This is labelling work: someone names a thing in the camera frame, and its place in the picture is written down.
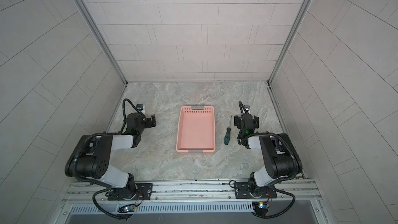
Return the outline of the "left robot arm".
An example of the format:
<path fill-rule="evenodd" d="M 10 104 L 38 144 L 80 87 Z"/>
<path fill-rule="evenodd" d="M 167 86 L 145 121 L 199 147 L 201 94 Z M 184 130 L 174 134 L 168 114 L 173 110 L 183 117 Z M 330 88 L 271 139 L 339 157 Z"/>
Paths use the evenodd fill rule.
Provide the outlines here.
<path fill-rule="evenodd" d="M 143 104 L 133 105 L 134 112 L 123 111 L 119 132 L 83 135 L 65 165 L 65 175 L 78 181 L 105 188 L 109 201 L 149 200 L 153 185 L 136 183 L 131 173 L 123 172 L 110 163 L 116 150 L 135 148 L 145 129 L 156 126 L 155 115 L 147 117 Z"/>

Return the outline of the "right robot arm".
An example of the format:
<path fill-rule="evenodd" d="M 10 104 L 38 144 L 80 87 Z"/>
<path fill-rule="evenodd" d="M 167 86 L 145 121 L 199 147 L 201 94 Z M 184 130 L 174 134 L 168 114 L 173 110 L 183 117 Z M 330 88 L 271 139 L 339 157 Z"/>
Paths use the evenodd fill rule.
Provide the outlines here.
<path fill-rule="evenodd" d="M 263 157 L 263 167 L 251 173 L 243 191 L 252 198 L 272 196 L 269 191 L 275 184 L 302 173 L 302 162 L 286 133 L 257 132 L 259 117 L 252 115 L 241 101 L 238 105 L 240 115 L 234 116 L 234 125 L 239 129 L 238 144 L 261 151 Z"/>

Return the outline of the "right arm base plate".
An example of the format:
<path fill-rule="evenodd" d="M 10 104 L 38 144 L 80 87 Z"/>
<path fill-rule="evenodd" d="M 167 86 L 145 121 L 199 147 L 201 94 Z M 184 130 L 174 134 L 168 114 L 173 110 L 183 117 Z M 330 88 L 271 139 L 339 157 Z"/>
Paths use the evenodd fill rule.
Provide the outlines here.
<path fill-rule="evenodd" d="M 248 181 L 230 181 L 230 187 L 234 189 L 236 199 L 276 199 L 277 193 L 269 187 L 258 187 Z"/>

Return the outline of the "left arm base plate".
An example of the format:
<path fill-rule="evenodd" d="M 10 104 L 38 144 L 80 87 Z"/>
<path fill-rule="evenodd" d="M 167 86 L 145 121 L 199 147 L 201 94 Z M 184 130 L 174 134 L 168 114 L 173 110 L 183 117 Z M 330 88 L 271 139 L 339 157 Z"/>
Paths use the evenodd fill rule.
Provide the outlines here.
<path fill-rule="evenodd" d="M 150 200 L 152 183 L 127 184 L 125 188 L 111 189 L 105 196 L 108 201 L 143 201 Z"/>

